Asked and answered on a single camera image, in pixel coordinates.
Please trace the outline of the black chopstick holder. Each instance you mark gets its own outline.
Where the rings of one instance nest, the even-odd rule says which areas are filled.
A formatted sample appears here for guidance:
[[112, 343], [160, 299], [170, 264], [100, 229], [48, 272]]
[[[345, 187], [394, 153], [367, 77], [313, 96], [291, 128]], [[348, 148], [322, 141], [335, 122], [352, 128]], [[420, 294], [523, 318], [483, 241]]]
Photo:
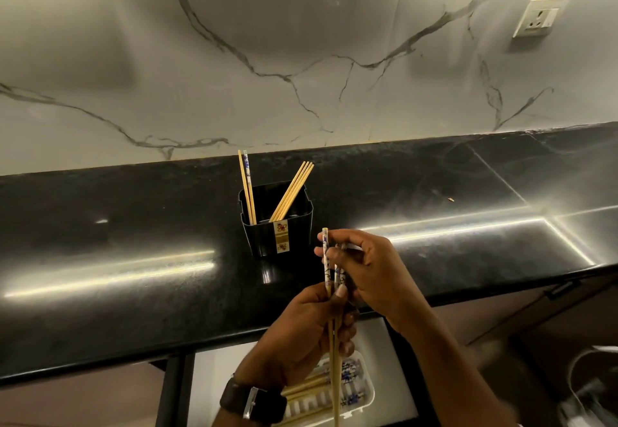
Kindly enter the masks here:
[[270, 222], [291, 181], [279, 181], [253, 186], [253, 199], [257, 224], [252, 225], [243, 189], [239, 191], [241, 221], [251, 254], [267, 257], [282, 253], [300, 253], [310, 245], [313, 222], [313, 203], [303, 186], [292, 202], [284, 219]]

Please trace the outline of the black metal frame bar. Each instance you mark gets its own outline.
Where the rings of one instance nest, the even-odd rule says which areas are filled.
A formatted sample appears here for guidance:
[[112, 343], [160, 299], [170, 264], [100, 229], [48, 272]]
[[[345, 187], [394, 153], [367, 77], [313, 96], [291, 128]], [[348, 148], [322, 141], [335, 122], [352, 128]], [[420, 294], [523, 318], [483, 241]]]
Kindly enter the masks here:
[[155, 427], [187, 427], [196, 353], [151, 362], [164, 371]]

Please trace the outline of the blue patterned chopstick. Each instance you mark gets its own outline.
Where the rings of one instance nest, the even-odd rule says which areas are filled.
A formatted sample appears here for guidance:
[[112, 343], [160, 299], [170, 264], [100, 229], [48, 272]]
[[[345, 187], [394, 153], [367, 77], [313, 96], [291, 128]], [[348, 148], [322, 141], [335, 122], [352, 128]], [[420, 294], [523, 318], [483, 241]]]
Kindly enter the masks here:
[[[335, 266], [335, 289], [337, 290], [345, 284], [345, 271], [344, 269], [336, 265]], [[339, 427], [339, 417], [341, 412], [341, 376], [342, 376], [342, 357], [339, 352], [340, 338], [339, 331], [342, 326], [343, 313], [337, 316], [334, 325], [334, 368], [335, 376], [332, 383], [334, 392], [333, 413], [334, 413], [334, 427]]]
[[[323, 248], [323, 266], [324, 266], [324, 280], [326, 286], [326, 292], [328, 299], [332, 297], [332, 282], [331, 282], [331, 268], [328, 261], [328, 257], [326, 256], [329, 248], [329, 239], [328, 239], [328, 229], [322, 229], [322, 248]], [[337, 345], [335, 343], [336, 336], [336, 328], [335, 328], [336, 320], [331, 319], [328, 322], [328, 337], [329, 337], [329, 376], [330, 376], [330, 395], [331, 395], [331, 405], [332, 405], [332, 414], [334, 418], [334, 427], [339, 427], [339, 388], [337, 387], [338, 378], [337, 378], [337, 369], [336, 369], [336, 349]]]
[[245, 182], [247, 184], [247, 203], [248, 203], [248, 210], [250, 214], [250, 223], [251, 225], [254, 226], [254, 225], [257, 225], [257, 215], [255, 212], [255, 202], [253, 198], [253, 188], [252, 188], [252, 181], [251, 181], [250, 164], [248, 160], [248, 152], [246, 150], [243, 150], [242, 158], [243, 158], [243, 164], [245, 168]]

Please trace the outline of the white wall socket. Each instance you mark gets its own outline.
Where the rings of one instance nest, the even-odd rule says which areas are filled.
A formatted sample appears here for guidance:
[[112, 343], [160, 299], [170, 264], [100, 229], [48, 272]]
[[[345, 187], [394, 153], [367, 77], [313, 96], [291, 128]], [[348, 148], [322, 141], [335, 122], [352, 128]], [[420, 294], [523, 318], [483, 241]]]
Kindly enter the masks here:
[[512, 38], [543, 37], [551, 32], [557, 17], [570, 0], [531, 0], [516, 26]]

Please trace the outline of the black wristwatch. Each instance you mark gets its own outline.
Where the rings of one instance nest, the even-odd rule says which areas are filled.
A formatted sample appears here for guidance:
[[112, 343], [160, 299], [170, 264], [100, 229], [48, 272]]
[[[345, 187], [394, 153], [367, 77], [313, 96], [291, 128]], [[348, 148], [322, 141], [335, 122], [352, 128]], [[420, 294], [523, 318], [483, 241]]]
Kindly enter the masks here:
[[282, 388], [265, 389], [240, 382], [235, 376], [226, 384], [220, 397], [220, 408], [241, 417], [245, 421], [263, 425], [282, 422], [288, 401], [282, 395]]

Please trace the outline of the brown cabinet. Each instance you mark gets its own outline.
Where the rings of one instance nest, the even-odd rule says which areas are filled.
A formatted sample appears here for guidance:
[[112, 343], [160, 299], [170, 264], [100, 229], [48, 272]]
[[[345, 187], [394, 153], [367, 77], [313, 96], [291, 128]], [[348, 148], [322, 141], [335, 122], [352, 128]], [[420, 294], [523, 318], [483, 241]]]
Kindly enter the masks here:
[[618, 345], [618, 274], [581, 280], [554, 301], [539, 289], [435, 307], [464, 354], [524, 427], [560, 427], [569, 361]]

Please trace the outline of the person's left hand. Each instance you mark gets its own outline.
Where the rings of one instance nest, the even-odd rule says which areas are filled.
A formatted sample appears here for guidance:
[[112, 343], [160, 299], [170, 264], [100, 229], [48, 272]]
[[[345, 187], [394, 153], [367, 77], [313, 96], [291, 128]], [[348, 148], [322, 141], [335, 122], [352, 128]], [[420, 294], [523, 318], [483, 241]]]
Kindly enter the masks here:
[[280, 317], [262, 335], [236, 369], [240, 382], [269, 389], [301, 383], [329, 352], [328, 322], [343, 313], [339, 331], [341, 357], [355, 352], [352, 338], [359, 312], [348, 303], [343, 311], [314, 311], [292, 307], [292, 301]]

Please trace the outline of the person's right hand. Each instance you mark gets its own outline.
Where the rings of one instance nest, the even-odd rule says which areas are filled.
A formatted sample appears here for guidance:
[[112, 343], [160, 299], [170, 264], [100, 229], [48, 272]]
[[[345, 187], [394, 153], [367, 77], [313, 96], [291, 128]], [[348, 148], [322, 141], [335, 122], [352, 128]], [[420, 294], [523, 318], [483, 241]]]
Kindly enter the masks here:
[[356, 286], [355, 296], [384, 316], [390, 325], [406, 335], [415, 323], [431, 313], [431, 308], [410, 272], [385, 237], [363, 230], [328, 231], [329, 248], [356, 248], [363, 251], [363, 264], [339, 265]]

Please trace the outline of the person's right forearm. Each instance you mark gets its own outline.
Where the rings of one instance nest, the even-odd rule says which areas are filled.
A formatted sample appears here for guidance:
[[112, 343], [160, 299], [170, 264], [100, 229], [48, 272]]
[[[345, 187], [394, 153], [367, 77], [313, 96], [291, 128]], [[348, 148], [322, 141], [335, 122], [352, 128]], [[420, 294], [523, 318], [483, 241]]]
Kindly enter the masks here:
[[417, 357], [442, 427], [520, 427], [427, 304], [406, 305], [397, 327]]

